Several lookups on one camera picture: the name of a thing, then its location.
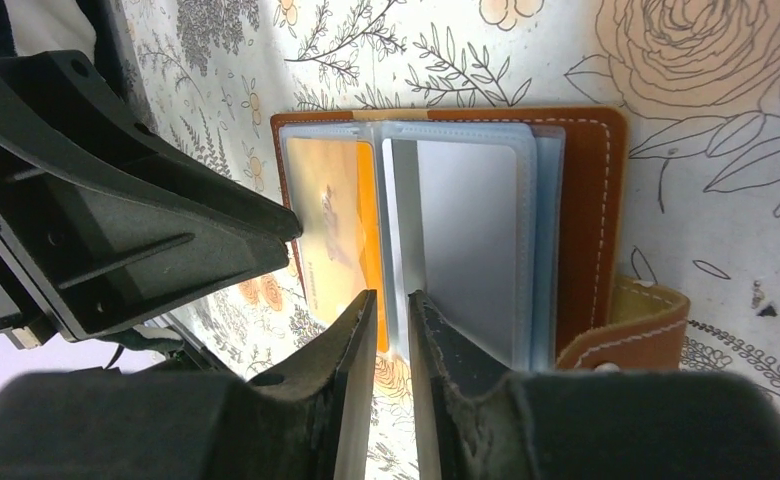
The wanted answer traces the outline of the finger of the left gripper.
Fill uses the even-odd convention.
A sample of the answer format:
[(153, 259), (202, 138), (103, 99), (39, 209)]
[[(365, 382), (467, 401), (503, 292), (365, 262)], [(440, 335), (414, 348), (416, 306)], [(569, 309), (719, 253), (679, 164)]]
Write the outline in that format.
[(83, 53), (0, 58), (0, 335), (115, 335), (284, 267), (300, 234), (148, 129)]

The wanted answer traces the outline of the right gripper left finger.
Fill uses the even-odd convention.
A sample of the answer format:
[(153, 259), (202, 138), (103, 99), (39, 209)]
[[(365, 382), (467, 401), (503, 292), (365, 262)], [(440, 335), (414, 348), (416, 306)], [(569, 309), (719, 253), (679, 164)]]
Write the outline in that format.
[(0, 479), (360, 479), (377, 294), (243, 380), (170, 369), (34, 373), (0, 391)]

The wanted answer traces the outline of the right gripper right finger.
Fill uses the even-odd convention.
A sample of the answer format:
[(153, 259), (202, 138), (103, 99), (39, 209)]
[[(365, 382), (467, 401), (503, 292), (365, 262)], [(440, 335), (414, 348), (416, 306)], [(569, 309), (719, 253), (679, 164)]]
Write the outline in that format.
[(516, 372), (408, 301), (424, 479), (780, 479), (780, 417), (743, 377)]

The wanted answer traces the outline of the brown leather card holder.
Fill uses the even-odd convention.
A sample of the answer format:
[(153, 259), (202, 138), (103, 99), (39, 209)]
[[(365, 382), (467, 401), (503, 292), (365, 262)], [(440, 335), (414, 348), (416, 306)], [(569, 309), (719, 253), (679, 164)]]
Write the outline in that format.
[(629, 145), (623, 110), (605, 105), (380, 109), (274, 114), (286, 125), (415, 120), (560, 126), (566, 132), (561, 194), (555, 364), (560, 369), (676, 370), (690, 309), (682, 293), (616, 271)]

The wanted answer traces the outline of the silver grey credit card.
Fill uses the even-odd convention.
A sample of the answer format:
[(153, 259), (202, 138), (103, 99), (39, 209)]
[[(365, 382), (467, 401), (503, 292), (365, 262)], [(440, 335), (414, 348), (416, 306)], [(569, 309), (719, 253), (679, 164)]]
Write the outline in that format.
[(508, 145), (386, 139), (394, 254), (405, 292), (508, 367), (531, 353), (528, 175)]

